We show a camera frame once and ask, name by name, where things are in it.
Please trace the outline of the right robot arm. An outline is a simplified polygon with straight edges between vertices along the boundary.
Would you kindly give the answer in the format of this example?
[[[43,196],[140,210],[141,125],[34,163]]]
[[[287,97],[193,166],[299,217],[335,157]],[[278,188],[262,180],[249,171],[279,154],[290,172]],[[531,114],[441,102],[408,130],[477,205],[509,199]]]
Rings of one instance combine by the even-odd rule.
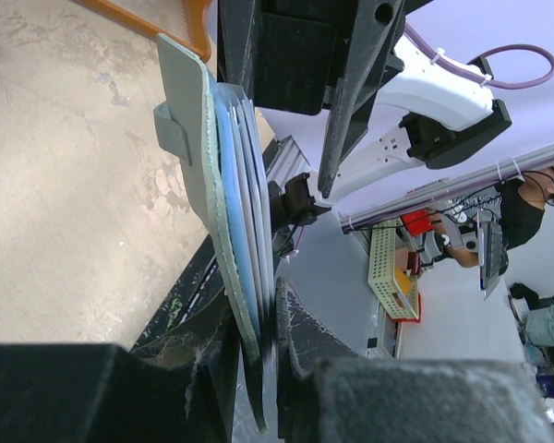
[[[417,1],[222,1],[222,80],[261,108],[328,115],[316,172],[295,200],[329,208],[387,176],[463,162],[511,124],[480,64],[429,50],[406,23]]]

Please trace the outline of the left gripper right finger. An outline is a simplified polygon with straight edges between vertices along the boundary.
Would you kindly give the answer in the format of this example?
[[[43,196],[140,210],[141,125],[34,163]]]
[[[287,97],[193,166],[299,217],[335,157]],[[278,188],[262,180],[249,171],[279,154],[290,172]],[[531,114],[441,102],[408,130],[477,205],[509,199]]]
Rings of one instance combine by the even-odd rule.
[[[517,365],[369,359],[276,282],[278,436],[286,442],[554,442]]]

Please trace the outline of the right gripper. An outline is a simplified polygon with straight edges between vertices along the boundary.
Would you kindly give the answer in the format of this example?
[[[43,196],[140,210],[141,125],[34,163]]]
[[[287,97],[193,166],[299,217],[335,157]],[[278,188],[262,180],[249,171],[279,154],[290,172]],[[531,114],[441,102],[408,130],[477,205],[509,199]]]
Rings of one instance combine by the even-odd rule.
[[[261,108],[331,109],[318,190],[328,198],[354,112],[402,72],[403,1],[221,1],[218,71]]]

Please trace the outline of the green card holder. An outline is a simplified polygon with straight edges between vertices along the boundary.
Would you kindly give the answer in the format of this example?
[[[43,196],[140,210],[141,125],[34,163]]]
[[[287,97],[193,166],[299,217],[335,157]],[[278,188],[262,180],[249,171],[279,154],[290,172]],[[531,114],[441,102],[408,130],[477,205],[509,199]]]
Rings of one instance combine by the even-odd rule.
[[[274,270],[268,180],[252,101],[215,79],[193,51],[156,37],[164,102],[153,110],[162,150],[180,161],[190,208],[208,231],[223,299],[241,344],[248,402],[261,434],[271,360]]]

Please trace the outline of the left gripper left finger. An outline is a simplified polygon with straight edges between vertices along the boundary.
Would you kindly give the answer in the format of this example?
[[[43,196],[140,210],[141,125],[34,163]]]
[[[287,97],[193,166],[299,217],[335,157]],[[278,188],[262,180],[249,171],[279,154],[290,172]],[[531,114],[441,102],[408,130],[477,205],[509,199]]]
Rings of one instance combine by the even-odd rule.
[[[224,299],[134,352],[0,344],[0,442],[227,442],[238,347]]]

